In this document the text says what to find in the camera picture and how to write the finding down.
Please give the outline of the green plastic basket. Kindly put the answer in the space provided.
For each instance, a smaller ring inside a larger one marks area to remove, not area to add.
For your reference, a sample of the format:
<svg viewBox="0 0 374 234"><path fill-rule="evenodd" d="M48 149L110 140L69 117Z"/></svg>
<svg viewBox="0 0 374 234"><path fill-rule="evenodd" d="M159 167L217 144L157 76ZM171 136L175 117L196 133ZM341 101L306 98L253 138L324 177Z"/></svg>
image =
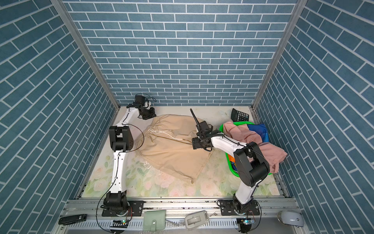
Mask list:
<svg viewBox="0 0 374 234"><path fill-rule="evenodd" d="M247 126L249 126L249 130L254 131L258 135L261 136L263 142L269 142L268 131L267 131L266 126L263 123L254 124L254 123L249 122L249 121L238 121L238 122L234 122L233 124L235 126L247 125ZM232 172L233 175L235 175L236 177L239 177L239 174L237 172L237 168L236 168L236 165L235 165L234 157L232 157L228 153L226 153L226 157L227 157L227 162L228 162L228 166L229 166L230 171Z"/></svg>

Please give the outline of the beige drawstring shorts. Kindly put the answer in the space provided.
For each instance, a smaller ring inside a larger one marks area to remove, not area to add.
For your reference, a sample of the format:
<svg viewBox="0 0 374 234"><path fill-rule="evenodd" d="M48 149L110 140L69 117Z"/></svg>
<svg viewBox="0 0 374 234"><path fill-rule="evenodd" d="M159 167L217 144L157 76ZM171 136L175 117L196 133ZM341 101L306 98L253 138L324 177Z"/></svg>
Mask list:
<svg viewBox="0 0 374 234"><path fill-rule="evenodd" d="M197 137L197 129L193 117L157 116L138 137L136 147L140 149L135 153L152 167L194 183L213 153L204 149L194 150L194 137Z"/></svg>

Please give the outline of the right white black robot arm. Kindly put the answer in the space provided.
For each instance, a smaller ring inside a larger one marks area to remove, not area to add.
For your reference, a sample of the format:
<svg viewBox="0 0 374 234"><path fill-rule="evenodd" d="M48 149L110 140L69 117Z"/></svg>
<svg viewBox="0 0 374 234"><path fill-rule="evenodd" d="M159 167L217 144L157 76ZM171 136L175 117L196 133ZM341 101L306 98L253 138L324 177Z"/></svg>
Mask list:
<svg viewBox="0 0 374 234"><path fill-rule="evenodd" d="M238 214L249 211L253 204L253 194L258 185L270 173L270 166L255 142L242 143L218 130L199 131L192 139L193 149L216 148L235 158L235 164L241 183L233 195L233 209Z"/></svg>

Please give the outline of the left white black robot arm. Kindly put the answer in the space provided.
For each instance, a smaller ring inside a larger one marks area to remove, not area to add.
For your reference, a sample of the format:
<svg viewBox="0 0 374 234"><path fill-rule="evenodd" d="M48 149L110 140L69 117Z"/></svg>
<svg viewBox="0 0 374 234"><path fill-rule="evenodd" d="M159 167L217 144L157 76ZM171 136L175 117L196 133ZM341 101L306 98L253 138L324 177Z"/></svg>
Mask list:
<svg viewBox="0 0 374 234"><path fill-rule="evenodd" d="M113 150L114 168L110 188L101 198L100 207L104 217L131 215L131 205L127 200L126 173L129 158L143 146L144 131L156 117L150 101L144 106L132 103L126 107L119 123L109 128L109 143Z"/></svg>

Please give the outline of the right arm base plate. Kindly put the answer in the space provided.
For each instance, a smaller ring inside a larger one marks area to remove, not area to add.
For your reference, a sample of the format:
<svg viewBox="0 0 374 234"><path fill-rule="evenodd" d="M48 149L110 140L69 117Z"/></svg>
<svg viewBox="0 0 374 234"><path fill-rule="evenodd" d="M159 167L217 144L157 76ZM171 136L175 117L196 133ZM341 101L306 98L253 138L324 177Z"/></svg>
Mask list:
<svg viewBox="0 0 374 234"><path fill-rule="evenodd" d="M241 204L236 200L220 199L217 201L222 216L233 215L260 215L260 206L257 200Z"/></svg>

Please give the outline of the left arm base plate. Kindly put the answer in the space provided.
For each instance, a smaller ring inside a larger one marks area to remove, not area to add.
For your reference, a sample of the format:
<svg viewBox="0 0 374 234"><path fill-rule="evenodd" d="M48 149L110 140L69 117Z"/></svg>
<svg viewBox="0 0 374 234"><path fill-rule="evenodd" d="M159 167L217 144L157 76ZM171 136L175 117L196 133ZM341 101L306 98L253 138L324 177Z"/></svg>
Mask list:
<svg viewBox="0 0 374 234"><path fill-rule="evenodd" d="M144 201L142 200L128 201L124 208L121 205L119 207L106 206L104 204L100 206L103 209L102 216L108 217L141 216L143 207Z"/></svg>

